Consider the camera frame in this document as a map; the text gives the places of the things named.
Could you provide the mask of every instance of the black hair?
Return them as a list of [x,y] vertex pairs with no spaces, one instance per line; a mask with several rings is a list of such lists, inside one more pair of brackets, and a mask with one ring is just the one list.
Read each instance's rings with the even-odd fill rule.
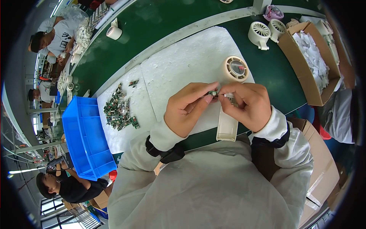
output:
[[47,199],[52,199],[52,197],[56,196],[56,193],[48,192],[48,187],[43,183],[44,177],[44,173],[38,173],[36,177],[37,188],[44,197]]
[[42,31],[36,32],[30,37],[32,41],[30,49],[32,50],[32,52],[38,52],[40,50],[42,37],[44,37],[44,33]]
[[28,91],[28,100],[33,101],[33,91],[34,89],[29,89]]

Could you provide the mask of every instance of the green workbench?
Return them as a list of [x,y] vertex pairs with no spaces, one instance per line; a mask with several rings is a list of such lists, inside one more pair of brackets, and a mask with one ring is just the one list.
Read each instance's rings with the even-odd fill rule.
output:
[[[316,0],[290,1],[274,0],[276,5],[292,5],[321,12]],[[106,27],[91,43],[79,64],[73,71],[78,78],[82,96],[88,89],[93,95],[117,70],[133,57],[141,53],[165,36],[198,20],[212,15],[250,7],[253,1],[234,0],[223,4],[218,0],[195,0],[191,5],[182,1],[140,1],[137,0],[118,16],[123,33],[130,37],[126,44],[108,38]],[[285,24],[291,18],[300,19],[301,14],[286,13],[282,20]],[[282,113],[287,114],[306,103],[301,85],[290,63],[278,45],[271,40],[267,42],[268,51],[262,51],[248,40],[249,26],[253,21],[268,22],[261,15],[247,16],[228,21],[218,26],[226,28],[236,42],[246,60],[256,83],[266,86],[271,104]],[[61,110],[66,107],[66,98],[60,104]],[[238,134],[248,129],[239,124]],[[182,142],[185,150],[198,148],[216,142],[216,128],[189,136]]]

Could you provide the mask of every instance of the black wrist strap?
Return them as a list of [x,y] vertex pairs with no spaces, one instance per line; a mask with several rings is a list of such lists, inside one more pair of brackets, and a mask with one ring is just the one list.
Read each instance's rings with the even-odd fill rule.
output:
[[160,151],[155,148],[155,146],[149,141],[149,139],[150,135],[146,138],[146,151],[153,157],[157,157],[158,155],[160,155],[160,162],[163,164],[180,160],[185,155],[184,151],[179,146],[177,146],[177,144],[168,151]]
[[285,133],[284,136],[282,136],[280,139],[276,139],[274,141],[268,141],[265,138],[260,138],[260,137],[254,137],[252,140],[252,146],[267,146],[267,147],[271,147],[271,148],[281,148],[282,146],[284,146],[286,144],[286,142],[288,142],[288,139],[290,138],[290,126],[287,123],[287,132]]

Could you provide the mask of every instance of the hand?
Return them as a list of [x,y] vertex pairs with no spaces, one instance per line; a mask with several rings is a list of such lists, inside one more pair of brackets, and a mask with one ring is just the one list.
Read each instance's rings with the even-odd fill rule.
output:
[[190,83],[170,97],[164,115],[167,126],[179,137],[187,137],[208,104],[217,101],[212,95],[204,95],[218,85],[218,82]]
[[62,61],[64,58],[61,57],[61,54],[57,57],[57,60],[59,61],[59,65],[62,66]]
[[[238,107],[232,105],[224,94],[234,94]],[[241,122],[253,132],[260,131],[272,114],[267,89],[260,84],[234,82],[220,89],[219,100],[223,112]]]
[[72,48],[74,47],[74,41],[71,39],[68,43],[67,43],[67,45],[66,45],[66,49],[65,49],[65,52],[66,53],[69,53],[71,50],[72,50]]
[[61,168],[68,169],[68,166],[64,161],[61,162]]

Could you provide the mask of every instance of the styrofoam pad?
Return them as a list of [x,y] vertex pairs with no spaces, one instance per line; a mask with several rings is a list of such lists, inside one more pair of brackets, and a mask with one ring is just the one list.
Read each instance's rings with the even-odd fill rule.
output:
[[[133,89],[132,86],[128,86],[128,83],[135,80],[139,80],[139,83]],[[130,124],[123,130],[117,131],[117,129],[113,129],[112,126],[107,124],[104,106],[112,98],[112,94],[116,91],[119,83],[122,83],[122,92],[126,94],[125,100],[130,98],[130,116],[136,116],[140,125],[139,129],[135,129]],[[150,131],[151,127],[156,123],[147,88],[142,78],[140,65],[137,65],[114,82],[98,97],[97,101],[105,138],[107,139],[108,147],[112,154],[127,150],[130,147],[130,140],[143,132]]]
[[[141,63],[156,119],[161,121],[168,99],[191,82],[221,82],[222,63],[228,56],[243,59],[229,32],[212,27],[155,53]],[[245,82],[254,83],[251,73]],[[220,102],[210,104],[190,134],[217,127]]]

